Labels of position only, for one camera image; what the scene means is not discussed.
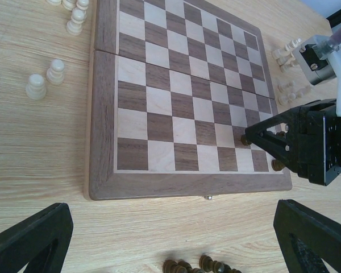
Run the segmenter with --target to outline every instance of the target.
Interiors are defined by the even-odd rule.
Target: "dark square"
[[[157,44],[158,46],[168,48],[167,30],[149,22],[145,22],[145,40]]]
[[[220,37],[218,36],[218,33],[207,28],[203,28],[203,35],[205,37],[205,44],[221,49]]]
[[[227,87],[228,103],[240,107],[244,106],[243,91],[231,86]]]
[[[204,43],[187,38],[189,56],[207,61],[206,46]]]
[[[260,122],[260,116],[259,116],[258,111],[245,109],[245,114],[246,114],[246,123],[248,127]]]
[[[235,148],[250,149],[250,145],[245,146],[241,142],[241,136],[245,134],[245,128],[233,126],[232,133],[234,134]]]
[[[217,27],[218,27],[218,33],[221,35],[228,37],[232,39],[232,32],[231,32],[231,26],[230,24],[221,21],[220,19],[217,19]]]
[[[220,171],[238,171],[238,163],[236,161],[236,152],[234,148],[217,147],[217,152]]]
[[[191,83],[193,97],[211,100],[210,81],[191,76]]]
[[[257,47],[256,37],[254,35],[247,33],[247,32],[244,32],[244,36],[245,36],[246,46],[251,47],[251,48],[259,51],[259,49]]]
[[[215,123],[231,125],[231,115],[229,104],[222,104],[220,102],[212,102],[214,109]]]
[[[147,113],[148,140],[173,142],[173,119],[170,115]]]
[[[168,52],[170,69],[190,75],[191,66],[189,64],[189,56],[171,49]]]
[[[145,41],[120,33],[119,55],[129,59],[145,62]]]
[[[239,67],[238,67],[238,62],[236,60],[236,56],[222,51],[222,60],[223,60],[223,67],[239,73]]]
[[[184,15],[186,20],[202,25],[201,11],[199,9],[184,3]]]
[[[120,11],[144,20],[144,1],[121,0]]]
[[[235,53],[237,57],[243,58],[245,60],[249,60],[248,49],[246,45],[240,44],[239,42],[234,41]]]
[[[251,155],[255,172],[269,172],[267,153],[265,151],[251,150]]]
[[[172,115],[179,118],[194,119],[193,99],[191,96],[172,92]]]
[[[252,77],[261,81],[265,81],[263,67],[260,65],[250,63]]]
[[[147,86],[171,91],[169,70],[152,64],[145,64]]]
[[[165,10],[165,0],[145,0],[145,2]]]
[[[240,75],[240,81],[241,81],[241,87],[244,91],[255,93],[255,86],[254,81],[252,80],[252,77],[239,74]]]
[[[118,169],[148,170],[148,141],[118,138]]]
[[[136,111],[147,111],[146,87],[130,82],[118,81],[118,107]]]
[[[187,36],[186,20],[167,11],[167,29]]]
[[[195,121],[197,144],[216,146],[215,123]]]
[[[218,82],[219,84],[226,85],[225,70],[222,67],[209,63],[209,74],[210,81],[215,81]]]
[[[271,114],[271,106],[269,103],[269,98],[260,96],[260,95],[256,95],[256,101],[257,101],[257,107],[259,109],[260,112],[264,112],[264,113],[268,113]]]
[[[176,171],[198,171],[197,145],[174,144]]]

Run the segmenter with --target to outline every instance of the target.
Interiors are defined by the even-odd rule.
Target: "white chess piece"
[[[64,80],[64,63],[60,59],[54,59],[47,70],[47,80],[54,85],[60,85]]]
[[[47,3],[52,6],[59,6],[62,4],[62,0],[47,0]]]
[[[77,0],[62,0],[62,6],[69,11],[72,11],[76,7]]]
[[[276,49],[272,52],[272,56],[275,60],[279,59],[280,57],[287,56],[289,53],[298,47],[298,45],[302,42],[301,38],[295,39],[290,41],[284,47]]]
[[[29,77],[26,87],[26,93],[32,100],[41,100],[47,94],[47,89],[44,85],[44,78],[39,74],[33,74]]]
[[[291,61],[289,64],[284,64],[280,66],[280,70],[285,73],[287,72],[290,68],[298,66],[299,63],[297,60]]]
[[[82,23],[85,20],[85,12],[80,9],[74,9],[70,21],[68,21],[67,32],[73,36],[77,36],[82,32]]]
[[[278,84],[278,89],[282,94],[291,93],[291,88],[296,85],[294,81],[287,82],[286,84]]]

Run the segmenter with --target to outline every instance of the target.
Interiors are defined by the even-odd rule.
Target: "pawn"
[[[44,78],[39,74],[33,74],[29,77],[26,87],[26,93],[32,100],[41,100],[47,94],[47,89],[44,85]]]
[[[222,273],[224,271],[224,265],[221,262],[212,260],[211,257],[203,255],[199,259],[199,267],[206,272]]]
[[[178,265],[184,267],[187,270],[187,273],[203,273],[202,269],[192,268],[192,266],[184,260],[178,262]]]
[[[85,12],[80,9],[74,9],[70,21],[67,22],[67,32],[73,36],[78,36],[82,32],[82,23],[85,20]]]
[[[62,0],[62,6],[69,11],[72,11],[76,7],[77,0]]]
[[[54,85],[60,85],[64,80],[64,63],[60,59],[54,59],[47,70],[47,80]]]
[[[59,6],[62,4],[62,0],[47,0],[47,3],[52,6]]]
[[[166,260],[163,264],[163,273],[187,273],[187,269],[173,260]]]

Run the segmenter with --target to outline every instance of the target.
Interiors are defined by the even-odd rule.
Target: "screw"
[[[318,65],[317,64],[311,64],[311,69],[312,70],[317,70],[318,68]]]

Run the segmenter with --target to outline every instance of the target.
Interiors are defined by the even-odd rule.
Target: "wood grain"
[[[282,74],[271,50],[299,36],[330,35],[328,21],[300,1],[210,2],[261,29],[275,90],[276,77],[293,79],[298,87],[307,84],[299,69]],[[272,226],[279,199],[295,199],[341,223],[341,175],[319,187],[292,174],[289,192],[222,195],[211,201],[197,196],[86,201],[91,12],[76,38],[66,33],[69,18],[68,11],[45,1],[0,0],[0,232],[54,202],[67,202],[74,231],[63,273],[158,273],[167,258],[196,266],[202,253],[242,272],[280,273],[287,269]],[[42,101],[29,100],[28,76],[45,75],[56,57],[66,65],[64,83],[48,85]],[[278,108],[335,96],[333,80]]]

